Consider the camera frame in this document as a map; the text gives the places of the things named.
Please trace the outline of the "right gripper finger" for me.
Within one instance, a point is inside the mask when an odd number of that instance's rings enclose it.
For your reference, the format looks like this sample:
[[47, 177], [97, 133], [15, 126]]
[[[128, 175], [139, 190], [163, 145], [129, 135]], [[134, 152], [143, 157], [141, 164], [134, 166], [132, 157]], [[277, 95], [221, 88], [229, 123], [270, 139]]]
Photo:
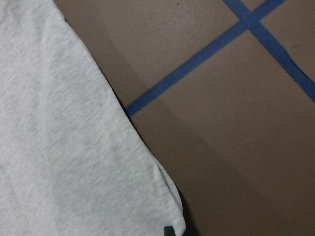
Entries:
[[164, 236], [175, 236], [175, 231], [172, 226], [165, 226], [163, 230]]

